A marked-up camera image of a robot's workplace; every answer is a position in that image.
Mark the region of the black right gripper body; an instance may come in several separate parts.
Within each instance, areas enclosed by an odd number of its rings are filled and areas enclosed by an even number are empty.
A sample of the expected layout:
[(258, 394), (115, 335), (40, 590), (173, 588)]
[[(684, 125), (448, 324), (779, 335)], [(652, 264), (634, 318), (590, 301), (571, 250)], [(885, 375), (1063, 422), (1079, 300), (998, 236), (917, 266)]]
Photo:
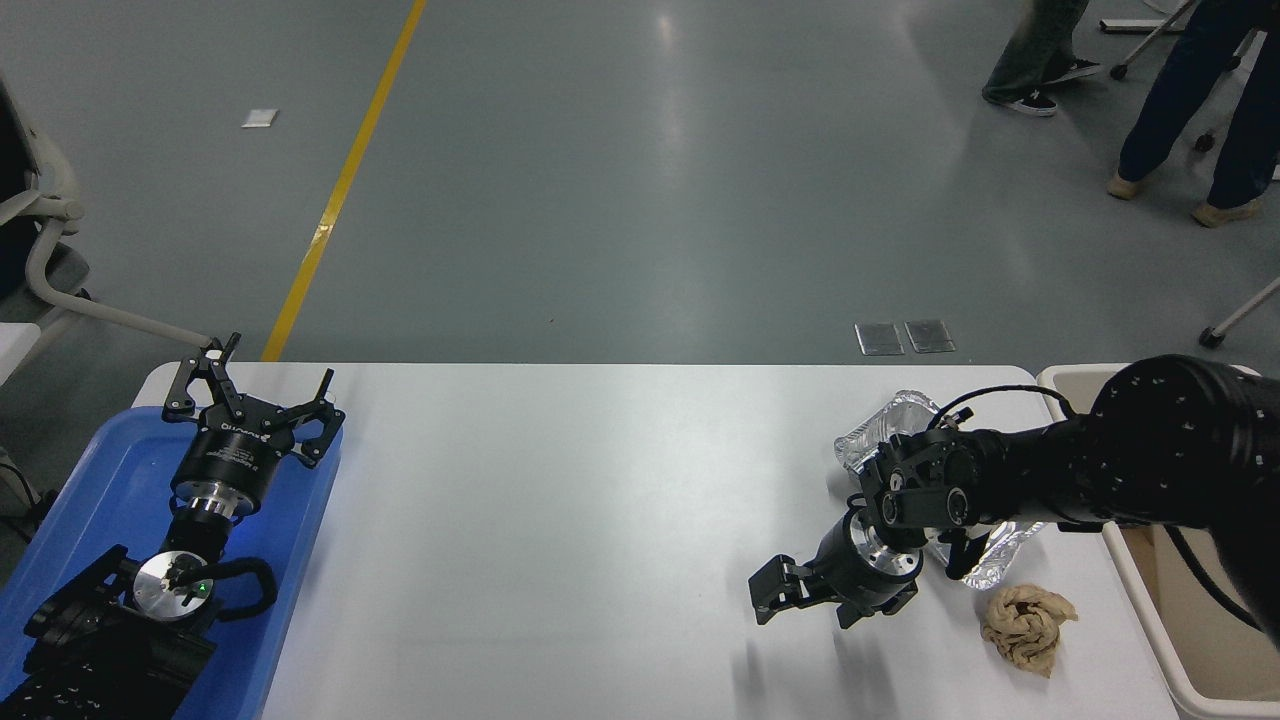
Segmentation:
[(918, 593), (919, 552), (891, 547), (868, 512), (846, 512), (806, 568), (812, 594), (819, 603), (837, 605), (842, 629), (876, 615), (892, 618)]

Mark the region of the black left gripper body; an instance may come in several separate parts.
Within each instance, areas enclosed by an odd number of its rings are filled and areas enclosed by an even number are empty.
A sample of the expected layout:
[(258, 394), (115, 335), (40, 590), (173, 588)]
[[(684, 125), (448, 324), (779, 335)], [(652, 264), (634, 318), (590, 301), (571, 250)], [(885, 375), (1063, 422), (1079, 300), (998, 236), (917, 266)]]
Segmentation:
[(224, 404), (197, 415), (197, 432), (172, 480), (179, 498), (214, 486), (232, 489), (242, 503), (261, 503), (279, 464), (294, 446), (285, 410), (257, 398), (243, 401), (242, 416)]

